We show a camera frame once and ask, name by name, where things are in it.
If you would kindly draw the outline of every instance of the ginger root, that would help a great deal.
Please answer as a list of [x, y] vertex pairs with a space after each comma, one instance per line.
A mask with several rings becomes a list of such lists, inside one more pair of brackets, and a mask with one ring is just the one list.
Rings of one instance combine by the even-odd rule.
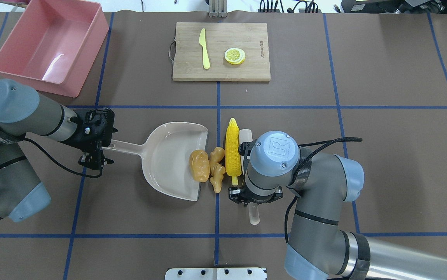
[[189, 157], [189, 167], [194, 181], [206, 182], [210, 176], [210, 161], [208, 154], [203, 150], [195, 150]]
[[219, 163], [225, 156], [225, 150], [221, 147], [215, 147], [213, 151], [210, 153], [210, 174], [212, 176], [215, 170], [215, 166]]
[[225, 167], [220, 163], [215, 165], [213, 170], [213, 177], [210, 178], [210, 183], [213, 185], [213, 191], [220, 193], [222, 190], [222, 180], [224, 179]]

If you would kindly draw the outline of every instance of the lemon half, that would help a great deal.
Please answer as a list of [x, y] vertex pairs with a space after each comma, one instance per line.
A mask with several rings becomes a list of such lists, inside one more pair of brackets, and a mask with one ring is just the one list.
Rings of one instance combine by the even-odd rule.
[[242, 49], [239, 48], [229, 48], [225, 51], [225, 60], [230, 64], [241, 64], [246, 59], [246, 54]]

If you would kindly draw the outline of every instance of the blue joint cap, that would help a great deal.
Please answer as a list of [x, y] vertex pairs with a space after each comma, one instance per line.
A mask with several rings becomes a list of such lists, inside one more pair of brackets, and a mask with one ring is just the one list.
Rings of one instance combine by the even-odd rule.
[[35, 89], [10, 79], [0, 80], [0, 123], [19, 122], [37, 109], [40, 96]]
[[11, 211], [9, 218], [13, 222], [21, 222], [33, 214], [41, 211], [51, 203], [51, 196], [40, 182], [23, 200]]
[[338, 156], [337, 154], [335, 156], [341, 161], [344, 175], [346, 176], [346, 198], [344, 201], [355, 201], [360, 196], [360, 191], [362, 191], [363, 182], [365, 181], [363, 167], [357, 161]]
[[284, 269], [296, 280], [327, 280], [327, 273], [307, 261], [296, 252], [289, 244], [287, 246]]
[[286, 174], [295, 167], [299, 159], [298, 144], [282, 131], [269, 131], [261, 135], [250, 155], [254, 170], [267, 177]]

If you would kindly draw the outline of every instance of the pink container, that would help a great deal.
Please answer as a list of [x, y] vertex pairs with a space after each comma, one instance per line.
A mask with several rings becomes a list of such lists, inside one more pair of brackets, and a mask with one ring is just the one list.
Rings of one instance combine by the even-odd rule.
[[77, 97], [108, 29], [99, 3], [32, 0], [0, 50], [0, 74]]

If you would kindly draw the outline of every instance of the white metal plate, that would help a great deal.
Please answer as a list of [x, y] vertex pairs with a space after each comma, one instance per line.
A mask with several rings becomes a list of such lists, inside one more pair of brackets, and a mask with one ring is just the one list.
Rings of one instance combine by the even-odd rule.
[[266, 268], [169, 269], [165, 280], [267, 280]]

